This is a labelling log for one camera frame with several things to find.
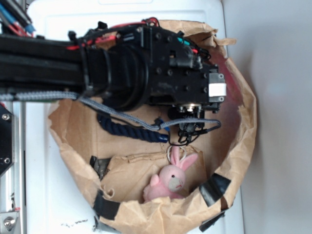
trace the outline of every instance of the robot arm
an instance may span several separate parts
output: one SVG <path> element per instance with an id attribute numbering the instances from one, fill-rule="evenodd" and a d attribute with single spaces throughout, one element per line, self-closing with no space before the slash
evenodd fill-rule
<path id="1" fill-rule="evenodd" d="M 198 119 L 204 111 L 217 112 L 226 95 L 223 74 L 205 63 L 208 51 L 159 27 L 155 18 L 91 30 L 78 39 L 70 32 L 69 38 L 0 35 L 0 93 L 18 99 L 24 92 L 74 92 L 101 97 L 117 111 L 144 103 L 166 105 L 172 107 L 172 119 L 196 119 L 180 124 L 180 138 L 186 137 L 187 144 L 208 132 Z M 107 42 L 114 45 L 99 47 Z"/>

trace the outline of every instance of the plush toy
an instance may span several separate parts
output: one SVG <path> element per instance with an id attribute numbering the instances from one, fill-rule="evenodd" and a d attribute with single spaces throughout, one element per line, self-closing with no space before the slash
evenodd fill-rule
<path id="1" fill-rule="evenodd" d="M 149 185 L 143 190 L 145 202 L 157 197 L 169 196 L 173 198 L 184 198 L 177 194 L 185 183 L 185 171 L 197 160 L 197 154 L 191 154 L 180 160 L 180 147 L 173 146 L 171 150 L 170 163 L 161 169 L 159 175 L 152 175 Z"/>

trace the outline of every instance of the brown paper bag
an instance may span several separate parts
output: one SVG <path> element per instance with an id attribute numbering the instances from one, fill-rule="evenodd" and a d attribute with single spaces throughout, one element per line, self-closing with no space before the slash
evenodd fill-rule
<path id="1" fill-rule="evenodd" d="M 186 149 L 200 157 L 187 172 L 185 199 L 161 197 L 142 203 L 151 175 L 169 163 L 168 144 L 112 136 L 101 129 L 96 113 L 77 101 L 60 101 L 49 116 L 51 134 L 79 190 L 102 223 L 125 234 L 186 233 L 231 207 L 254 150 L 256 100 L 233 61 L 224 58 L 222 47 L 235 41 L 217 39 L 217 30 L 204 23 L 163 20 L 160 25 L 182 31 L 208 49 L 227 83 L 219 113 L 206 113 L 207 118 L 219 119 L 222 127 Z M 158 116 L 166 120 L 165 113 L 164 107 L 144 105 L 130 114 L 152 123 Z M 91 156 L 112 158 L 101 181 L 89 164 Z"/>

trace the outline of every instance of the bunny face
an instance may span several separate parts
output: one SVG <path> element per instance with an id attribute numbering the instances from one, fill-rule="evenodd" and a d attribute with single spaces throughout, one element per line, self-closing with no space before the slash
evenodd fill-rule
<path id="1" fill-rule="evenodd" d="M 182 169 L 174 166 L 165 166 L 159 173 L 159 179 L 171 192 L 181 190 L 185 183 L 185 173 Z"/>

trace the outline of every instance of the navy rope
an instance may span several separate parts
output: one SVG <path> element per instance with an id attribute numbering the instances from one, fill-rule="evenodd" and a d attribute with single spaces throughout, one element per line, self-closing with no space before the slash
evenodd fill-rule
<path id="1" fill-rule="evenodd" d="M 114 123 L 110 118 L 102 115 L 97 115 L 97 120 L 105 131 L 115 136 L 131 137 L 133 139 L 140 139 L 148 142 L 168 142 L 168 135 L 165 134 Z"/>

